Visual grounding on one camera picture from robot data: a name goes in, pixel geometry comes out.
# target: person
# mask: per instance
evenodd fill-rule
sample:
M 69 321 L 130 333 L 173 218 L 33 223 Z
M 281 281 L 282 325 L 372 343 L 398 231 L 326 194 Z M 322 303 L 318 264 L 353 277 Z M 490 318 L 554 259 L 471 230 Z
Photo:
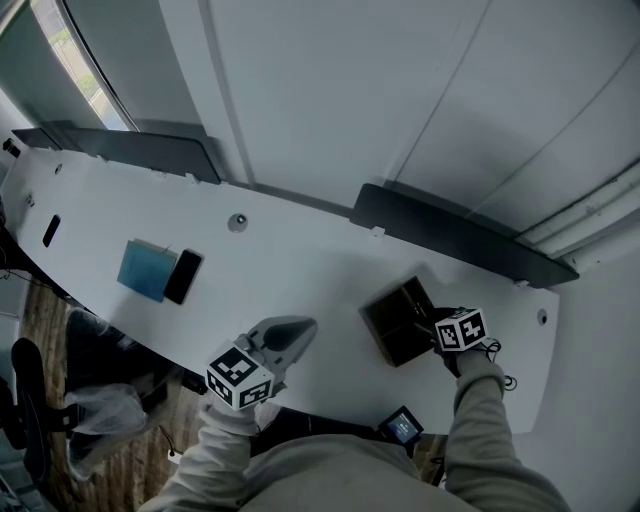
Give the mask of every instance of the person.
M 233 411 L 216 397 L 202 413 L 198 444 L 140 511 L 569 510 L 546 478 L 516 458 L 500 367 L 480 351 L 445 364 L 458 377 L 446 491 L 420 481 L 401 446 L 351 435 L 304 437 L 252 458 L 253 408 Z

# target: smartphone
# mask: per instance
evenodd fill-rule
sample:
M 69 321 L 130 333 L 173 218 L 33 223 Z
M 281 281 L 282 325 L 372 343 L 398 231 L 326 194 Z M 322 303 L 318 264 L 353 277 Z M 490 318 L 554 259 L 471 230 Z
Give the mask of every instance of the smartphone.
M 164 296 L 176 304 L 182 304 L 193 278 L 200 268 L 200 263 L 202 263 L 202 256 L 188 249 L 182 251 L 178 263 L 169 277 L 167 287 L 164 289 Z
M 53 235 L 56 234 L 56 229 L 58 229 L 59 225 L 60 225 L 60 217 L 58 217 L 57 215 L 54 215 L 53 218 L 51 219 L 51 222 L 49 222 L 49 227 L 47 228 L 47 231 L 44 234 L 44 238 L 42 239 L 42 243 L 44 244 L 45 247 L 49 247 L 49 244 L 51 243 L 51 239 L 53 238 Z

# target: blue card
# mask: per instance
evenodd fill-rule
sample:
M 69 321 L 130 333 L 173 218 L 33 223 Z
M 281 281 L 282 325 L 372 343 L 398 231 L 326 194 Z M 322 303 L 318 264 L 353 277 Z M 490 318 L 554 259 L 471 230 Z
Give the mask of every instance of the blue card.
M 171 253 L 141 242 L 127 242 L 118 282 L 145 297 L 162 302 L 175 262 L 176 257 Z

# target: white tabletop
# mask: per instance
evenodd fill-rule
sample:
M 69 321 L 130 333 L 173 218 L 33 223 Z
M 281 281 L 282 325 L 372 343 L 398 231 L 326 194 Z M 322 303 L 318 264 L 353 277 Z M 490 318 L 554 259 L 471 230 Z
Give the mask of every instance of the white tabletop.
M 54 174 L 57 164 L 63 167 Z M 25 198 L 31 195 L 33 207 Z M 392 368 L 359 316 L 370 298 L 417 275 L 436 306 L 482 307 L 518 379 L 505 396 L 514 432 L 533 428 L 555 343 L 559 298 L 412 244 L 373 237 L 347 219 L 230 185 L 195 184 L 84 154 L 26 150 L 2 198 L 27 255 L 91 311 L 168 359 L 204 373 L 216 346 L 277 315 L 308 315 L 319 332 L 273 399 L 376 425 L 406 405 L 425 431 L 447 433 L 455 379 L 433 352 Z M 231 233 L 243 213 L 246 231 Z M 42 237 L 53 215 L 60 226 Z M 154 302 L 116 281 L 127 241 L 204 255 L 184 305 Z M 540 309 L 548 321 L 538 323 Z

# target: gray sleeve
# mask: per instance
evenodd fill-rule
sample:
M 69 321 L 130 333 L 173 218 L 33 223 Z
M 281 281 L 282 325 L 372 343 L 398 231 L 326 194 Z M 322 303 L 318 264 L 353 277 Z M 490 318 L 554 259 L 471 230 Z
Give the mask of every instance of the gray sleeve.
M 457 364 L 461 377 L 445 452 L 447 491 L 482 511 L 569 510 L 549 480 L 516 458 L 500 367 L 478 351 L 461 354 Z
M 198 444 L 189 448 L 160 494 L 140 512 L 231 511 L 246 498 L 244 470 L 249 465 L 251 436 L 256 433 L 254 408 L 234 411 L 214 397 L 200 417 Z

